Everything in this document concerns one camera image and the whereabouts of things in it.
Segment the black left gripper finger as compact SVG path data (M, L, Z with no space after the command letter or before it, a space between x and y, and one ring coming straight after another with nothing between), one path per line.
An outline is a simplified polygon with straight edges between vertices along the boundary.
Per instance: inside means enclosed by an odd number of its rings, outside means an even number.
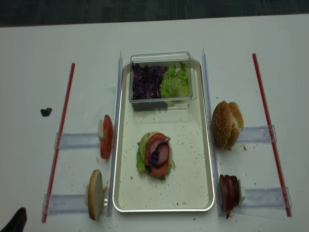
M23 232L26 222L27 211L26 208L21 207L1 232Z

